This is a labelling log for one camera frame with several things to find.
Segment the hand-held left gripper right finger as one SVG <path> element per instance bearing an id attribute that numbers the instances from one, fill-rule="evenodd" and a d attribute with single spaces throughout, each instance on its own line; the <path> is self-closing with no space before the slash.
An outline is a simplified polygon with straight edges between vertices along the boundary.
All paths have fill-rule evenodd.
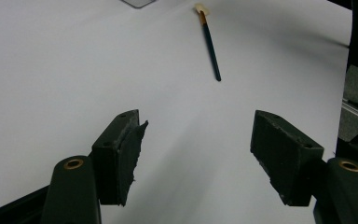
<path id="1" fill-rule="evenodd" d="M 310 204 L 310 173 L 322 160 L 322 146 L 284 118 L 256 110 L 250 150 L 284 204 Z"/>

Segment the dark makeup brush cream bristles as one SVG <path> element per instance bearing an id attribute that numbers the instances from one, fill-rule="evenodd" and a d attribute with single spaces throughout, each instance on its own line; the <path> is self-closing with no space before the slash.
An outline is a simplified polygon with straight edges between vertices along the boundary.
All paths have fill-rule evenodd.
<path id="1" fill-rule="evenodd" d="M 220 70 L 218 67 L 218 62 L 217 62 L 217 58 L 216 58 L 215 51 L 214 51 L 213 40 L 212 40 L 212 36 L 211 36 L 210 29 L 208 26 L 208 22 L 207 22 L 207 16 L 209 15 L 209 10 L 202 3 L 196 3 L 194 5 L 194 8 L 200 18 L 200 24 L 202 27 L 207 50 L 209 52 L 211 64 L 213 67 L 214 77 L 217 81 L 221 81 L 222 78 L 220 75 Z"/>

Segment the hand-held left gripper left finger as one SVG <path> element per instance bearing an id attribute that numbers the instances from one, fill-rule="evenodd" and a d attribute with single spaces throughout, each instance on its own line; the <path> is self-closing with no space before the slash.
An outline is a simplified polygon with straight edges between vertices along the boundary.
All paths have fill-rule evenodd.
<path id="1" fill-rule="evenodd" d="M 138 109 L 121 113 L 92 145 L 100 204 L 126 205 L 147 125 L 140 123 Z"/>

